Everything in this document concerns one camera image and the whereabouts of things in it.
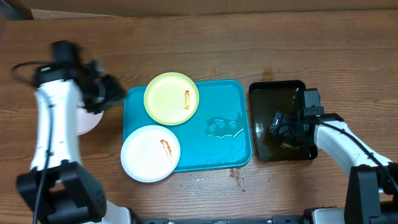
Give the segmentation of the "green yellow scrub sponge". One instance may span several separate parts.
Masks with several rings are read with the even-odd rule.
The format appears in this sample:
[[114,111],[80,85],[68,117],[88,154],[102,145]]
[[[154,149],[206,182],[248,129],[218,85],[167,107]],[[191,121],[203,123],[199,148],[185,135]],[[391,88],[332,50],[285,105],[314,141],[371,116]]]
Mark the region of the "green yellow scrub sponge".
[[285,148],[294,148],[295,146],[291,146],[290,144],[287,144],[283,142],[280,146],[285,147]]

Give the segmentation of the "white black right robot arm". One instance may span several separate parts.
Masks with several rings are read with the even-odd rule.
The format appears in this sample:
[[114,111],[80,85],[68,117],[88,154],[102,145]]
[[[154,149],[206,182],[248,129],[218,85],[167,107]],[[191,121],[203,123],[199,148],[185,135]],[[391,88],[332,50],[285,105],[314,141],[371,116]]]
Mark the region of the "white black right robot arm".
[[325,151],[349,178],[344,207],[307,209],[301,223],[397,223],[397,163],[367,146],[342,117],[276,112],[270,132]]

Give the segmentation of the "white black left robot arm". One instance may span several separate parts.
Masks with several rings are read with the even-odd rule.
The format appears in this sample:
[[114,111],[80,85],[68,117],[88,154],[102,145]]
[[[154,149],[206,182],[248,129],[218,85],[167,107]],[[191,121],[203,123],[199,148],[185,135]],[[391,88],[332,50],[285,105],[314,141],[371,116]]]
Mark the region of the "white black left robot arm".
[[96,60],[64,60],[40,66],[28,84],[39,111],[30,171],[17,177],[19,195],[33,223],[138,223],[129,208],[106,199],[101,183],[84,167],[78,143],[78,109],[99,114],[126,96],[118,80]]

